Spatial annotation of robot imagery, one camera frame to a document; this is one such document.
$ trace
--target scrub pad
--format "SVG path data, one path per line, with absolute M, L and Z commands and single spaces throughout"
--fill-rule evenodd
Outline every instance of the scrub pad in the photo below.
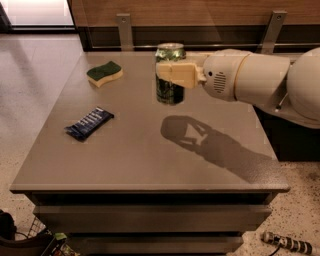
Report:
M 107 64 L 99 67 L 94 67 L 87 72 L 88 80 L 97 87 L 116 80 L 122 75 L 122 68 L 113 61 L 109 61 Z

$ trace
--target green can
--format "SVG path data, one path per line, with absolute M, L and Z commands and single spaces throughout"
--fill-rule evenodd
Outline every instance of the green can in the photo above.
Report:
M 158 45 L 156 62 L 178 61 L 186 58 L 183 44 L 165 43 Z M 184 88 L 180 85 L 159 79 L 156 75 L 157 100 L 168 105 L 175 105 L 183 101 Z

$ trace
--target tabletop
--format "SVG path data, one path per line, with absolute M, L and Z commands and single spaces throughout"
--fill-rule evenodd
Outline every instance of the tabletop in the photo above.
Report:
M 113 61 L 124 75 L 97 88 L 86 72 Z M 95 107 L 115 117 L 85 142 L 67 135 Z M 248 104 L 185 89 L 175 106 L 156 99 L 153 52 L 81 56 L 11 185 L 28 191 L 287 191 Z

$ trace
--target drawer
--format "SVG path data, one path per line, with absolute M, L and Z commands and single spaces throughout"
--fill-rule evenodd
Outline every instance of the drawer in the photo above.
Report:
M 68 244 L 81 255 L 122 254 L 221 254 L 235 251 L 241 237 L 217 236 L 108 236 L 69 239 Z
M 37 206 L 34 214 L 64 233 L 245 232 L 270 215 L 265 205 Z

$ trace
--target floor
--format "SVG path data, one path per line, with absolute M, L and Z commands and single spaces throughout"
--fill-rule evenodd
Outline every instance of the floor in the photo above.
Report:
M 0 34 L 0 209 L 10 212 L 19 232 L 28 233 L 33 205 L 13 195 L 19 171 L 78 58 L 78 35 Z M 281 162 L 291 191 L 278 195 L 271 216 L 228 256 L 270 255 L 275 247 L 260 241 L 263 231 L 308 241 L 320 247 L 320 163 Z M 276 255 L 294 255 L 280 250 Z

